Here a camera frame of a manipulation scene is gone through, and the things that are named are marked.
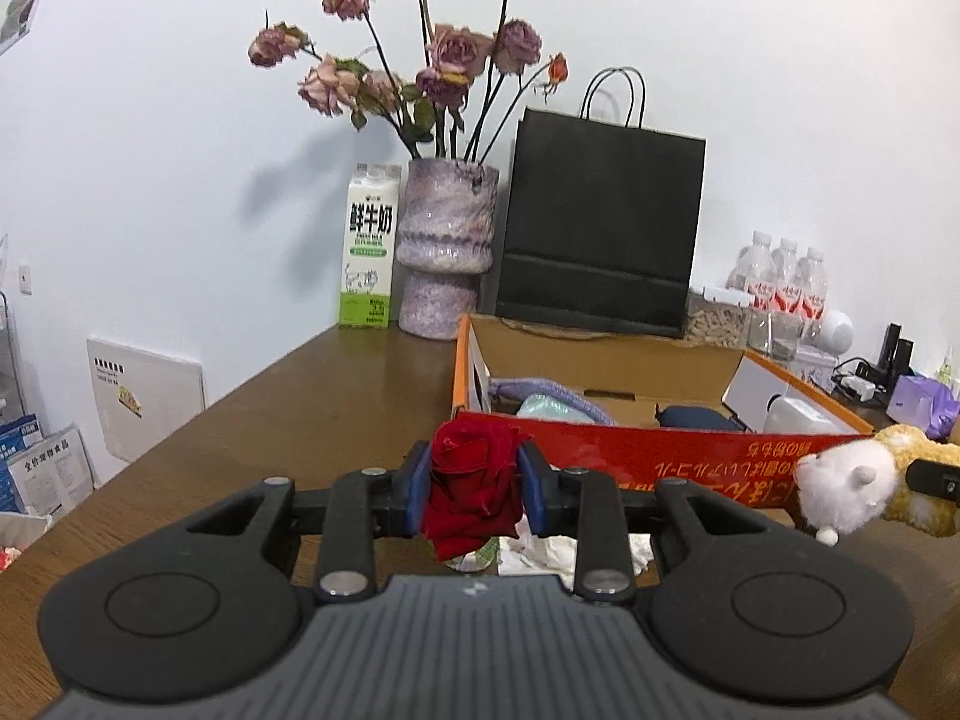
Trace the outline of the white wall panel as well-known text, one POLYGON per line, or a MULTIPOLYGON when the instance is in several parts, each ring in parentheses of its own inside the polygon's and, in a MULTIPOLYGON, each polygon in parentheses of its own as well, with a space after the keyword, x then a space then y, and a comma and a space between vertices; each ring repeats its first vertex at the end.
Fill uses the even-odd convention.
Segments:
POLYGON ((86 340, 104 444, 127 463, 205 410, 202 366, 114 341, 86 340))

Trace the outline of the red fabric rose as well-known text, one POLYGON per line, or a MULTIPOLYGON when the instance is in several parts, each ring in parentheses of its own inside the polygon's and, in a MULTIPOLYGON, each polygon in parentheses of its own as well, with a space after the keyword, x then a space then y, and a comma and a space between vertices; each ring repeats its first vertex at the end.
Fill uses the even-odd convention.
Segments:
POLYGON ((517 427, 457 418, 430 445, 430 494, 421 534, 436 559, 478 551, 492 538, 516 538, 523 518, 517 427))

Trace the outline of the empty glass cup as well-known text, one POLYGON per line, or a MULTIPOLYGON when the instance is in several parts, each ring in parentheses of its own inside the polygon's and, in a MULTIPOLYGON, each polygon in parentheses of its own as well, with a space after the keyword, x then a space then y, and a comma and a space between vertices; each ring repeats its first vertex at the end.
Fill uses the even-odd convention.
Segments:
POLYGON ((804 325, 799 314, 775 309, 754 310, 748 328, 748 346, 775 361, 792 361, 804 335, 804 325))

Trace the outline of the navy blue pouch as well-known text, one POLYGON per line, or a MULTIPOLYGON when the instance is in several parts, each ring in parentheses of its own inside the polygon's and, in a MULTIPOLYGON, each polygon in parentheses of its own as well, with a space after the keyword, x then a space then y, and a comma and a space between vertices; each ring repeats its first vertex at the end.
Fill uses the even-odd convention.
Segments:
POLYGON ((745 427, 736 420, 706 406, 670 405, 658 406, 654 413, 659 426, 665 429, 684 431, 709 431, 710 433, 743 433, 745 427))

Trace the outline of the white round speaker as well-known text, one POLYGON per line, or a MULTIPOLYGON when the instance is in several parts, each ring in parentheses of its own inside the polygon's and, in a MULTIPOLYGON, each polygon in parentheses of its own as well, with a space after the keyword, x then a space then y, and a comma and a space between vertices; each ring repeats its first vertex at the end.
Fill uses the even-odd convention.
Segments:
POLYGON ((853 346, 854 325, 843 310, 830 309, 818 326, 815 346, 827 355, 841 356, 853 346))

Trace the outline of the lavender knitted cloth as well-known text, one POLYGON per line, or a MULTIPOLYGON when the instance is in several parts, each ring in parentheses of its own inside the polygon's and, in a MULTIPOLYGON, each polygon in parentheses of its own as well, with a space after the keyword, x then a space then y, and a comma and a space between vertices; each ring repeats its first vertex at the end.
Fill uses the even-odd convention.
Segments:
POLYGON ((602 406, 555 380, 541 377, 491 379, 488 391, 491 398, 517 401, 518 418, 617 426, 617 421, 602 406))

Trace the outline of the green white milk carton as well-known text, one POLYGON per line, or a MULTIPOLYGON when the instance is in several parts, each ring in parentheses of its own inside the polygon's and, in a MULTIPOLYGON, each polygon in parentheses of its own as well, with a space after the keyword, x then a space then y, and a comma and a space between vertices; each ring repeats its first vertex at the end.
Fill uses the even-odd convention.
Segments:
POLYGON ((402 167, 359 164, 347 190, 338 323, 386 328, 391 320, 402 167))

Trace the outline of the black upright device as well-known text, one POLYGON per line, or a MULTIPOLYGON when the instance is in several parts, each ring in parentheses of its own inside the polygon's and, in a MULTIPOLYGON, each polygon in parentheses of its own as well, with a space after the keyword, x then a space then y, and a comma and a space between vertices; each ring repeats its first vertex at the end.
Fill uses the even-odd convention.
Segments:
POLYGON ((901 333, 900 323, 890 323, 885 330, 884 343, 880 348, 877 369, 880 372, 880 387, 891 392, 901 376, 911 372, 913 342, 901 333))

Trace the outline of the white yellow plush hamster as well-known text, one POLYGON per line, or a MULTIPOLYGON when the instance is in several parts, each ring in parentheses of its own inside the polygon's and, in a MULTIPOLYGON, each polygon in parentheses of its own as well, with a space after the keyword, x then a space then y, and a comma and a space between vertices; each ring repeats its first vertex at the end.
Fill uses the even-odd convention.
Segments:
POLYGON ((908 466, 918 458, 958 468, 958 447, 928 439, 913 426, 885 427, 801 458, 794 468, 797 499, 818 543, 835 546, 842 536, 883 518, 934 538, 958 533, 958 502, 910 491, 908 466))

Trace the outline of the purple marbled vase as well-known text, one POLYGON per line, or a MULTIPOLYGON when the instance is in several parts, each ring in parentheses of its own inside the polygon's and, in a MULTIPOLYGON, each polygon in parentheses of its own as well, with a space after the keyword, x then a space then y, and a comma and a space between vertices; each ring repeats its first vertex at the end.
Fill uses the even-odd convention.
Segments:
POLYGON ((500 172, 444 158, 409 164, 395 243, 407 270, 398 325, 428 340, 452 340, 477 309, 480 278, 493 266, 500 172))

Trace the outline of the dried pink rose bouquet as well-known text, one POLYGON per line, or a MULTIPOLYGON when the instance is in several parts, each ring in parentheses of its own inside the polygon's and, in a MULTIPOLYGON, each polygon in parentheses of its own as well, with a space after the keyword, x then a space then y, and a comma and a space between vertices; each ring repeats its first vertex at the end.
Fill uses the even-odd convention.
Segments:
POLYGON ((568 60, 545 54, 537 29, 509 15, 511 0, 500 0, 488 31, 441 23, 431 0, 410 2, 420 65, 409 75, 387 55, 373 20, 376 0, 320 0, 324 15, 364 26, 370 45, 359 54, 321 49, 308 31, 267 16, 245 57, 262 70, 308 60, 296 93, 309 109, 327 119, 348 117, 355 130, 386 122, 412 160, 431 148, 440 160, 482 164, 498 140, 483 130, 506 83, 516 83, 512 104, 531 91, 550 98, 568 79, 568 60))

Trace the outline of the crumpled white tissue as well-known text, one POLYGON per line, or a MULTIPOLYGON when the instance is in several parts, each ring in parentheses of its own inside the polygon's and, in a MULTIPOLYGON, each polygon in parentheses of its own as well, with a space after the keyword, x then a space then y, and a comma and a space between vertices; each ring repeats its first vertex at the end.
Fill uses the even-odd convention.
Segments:
POLYGON ((446 566, 466 574, 494 571, 498 575, 556 575, 571 589, 577 555, 576 539, 540 538, 530 531, 523 518, 517 523, 516 538, 492 538, 480 550, 455 557, 446 566))

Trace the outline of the cardboard box orange red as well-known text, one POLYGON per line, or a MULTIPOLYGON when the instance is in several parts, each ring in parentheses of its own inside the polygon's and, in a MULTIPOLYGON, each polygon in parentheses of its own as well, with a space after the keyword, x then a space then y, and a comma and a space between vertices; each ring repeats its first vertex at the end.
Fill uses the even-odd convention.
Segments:
POLYGON ((514 421, 517 401, 491 398, 491 379, 555 380, 602 406, 617 426, 521 419, 553 465, 597 468, 626 489, 685 478, 755 509, 782 509, 806 455, 867 436, 871 425, 752 351, 643 335, 573 332, 487 316, 462 317, 455 342, 452 411, 514 421), (846 426, 838 436, 762 434, 770 401, 804 398, 846 426), (660 406, 706 406, 743 433, 659 426, 660 406))

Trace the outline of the purple tissue pack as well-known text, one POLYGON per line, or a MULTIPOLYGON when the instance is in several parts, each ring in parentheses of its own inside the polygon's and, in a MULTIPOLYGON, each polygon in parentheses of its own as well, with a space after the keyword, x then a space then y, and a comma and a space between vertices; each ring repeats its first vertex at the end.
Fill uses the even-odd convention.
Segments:
POLYGON ((918 427, 928 439, 946 440, 958 419, 958 400, 939 380, 901 376, 890 395, 887 416, 918 427))

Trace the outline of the stack of booklets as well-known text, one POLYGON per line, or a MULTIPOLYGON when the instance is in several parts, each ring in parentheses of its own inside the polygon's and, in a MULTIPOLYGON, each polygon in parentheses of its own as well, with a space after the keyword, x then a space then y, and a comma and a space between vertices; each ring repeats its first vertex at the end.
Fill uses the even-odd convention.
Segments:
POLYGON ((59 518, 94 491, 80 429, 72 424, 44 437, 36 415, 2 426, 2 511, 59 518))

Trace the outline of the clear seed storage container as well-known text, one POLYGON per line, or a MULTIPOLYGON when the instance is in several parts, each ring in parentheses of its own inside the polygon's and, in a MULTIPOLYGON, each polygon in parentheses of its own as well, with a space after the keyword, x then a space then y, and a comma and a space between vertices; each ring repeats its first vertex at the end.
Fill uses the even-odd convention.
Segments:
POLYGON ((747 346, 752 296, 738 289, 692 286, 686 296, 683 338, 719 348, 747 346))

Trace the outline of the black paper shopping bag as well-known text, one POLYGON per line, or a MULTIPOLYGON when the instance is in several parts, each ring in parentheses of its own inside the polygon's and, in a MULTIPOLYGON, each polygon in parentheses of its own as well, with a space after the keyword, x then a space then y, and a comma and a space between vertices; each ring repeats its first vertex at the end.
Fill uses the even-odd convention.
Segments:
POLYGON ((597 71, 576 115, 517 126, 494 313, 501 319, 679 338, 706 142, 647 130, 635 67, 597 71))

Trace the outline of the water bottle middle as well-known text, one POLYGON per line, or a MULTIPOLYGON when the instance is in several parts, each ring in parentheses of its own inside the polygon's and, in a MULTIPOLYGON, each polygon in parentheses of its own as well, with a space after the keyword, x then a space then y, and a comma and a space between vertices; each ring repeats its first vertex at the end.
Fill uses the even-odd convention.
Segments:
POLYGON ((775 269, 773 304, 778 312, 792 314, 799 302, 799 288, 794 283, 797 270, 797 242, 782 238, 778 247, 771 252, 771 262, 775 269))

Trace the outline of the white plastic bottle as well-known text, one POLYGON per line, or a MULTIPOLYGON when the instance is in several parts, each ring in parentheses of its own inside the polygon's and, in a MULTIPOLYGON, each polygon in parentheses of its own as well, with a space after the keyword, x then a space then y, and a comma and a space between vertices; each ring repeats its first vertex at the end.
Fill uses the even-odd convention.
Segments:
POLYGON ((804 398, 778 395, 770 401, 762 434, 777 436, 838 436, 848 429, 836 422, 827 411, 811 405, 804 398))

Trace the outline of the water bottle left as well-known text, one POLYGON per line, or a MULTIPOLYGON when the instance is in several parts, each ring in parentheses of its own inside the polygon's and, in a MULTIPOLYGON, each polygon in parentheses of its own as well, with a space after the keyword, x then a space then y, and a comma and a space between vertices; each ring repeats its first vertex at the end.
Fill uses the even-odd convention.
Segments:
POLYGON ((752 307, 763 312, 773 304, 776 291, 776 266, 771 257, 771 236, 755 231, 752 243, 737 257, 727 286, 747 293, 752 307))

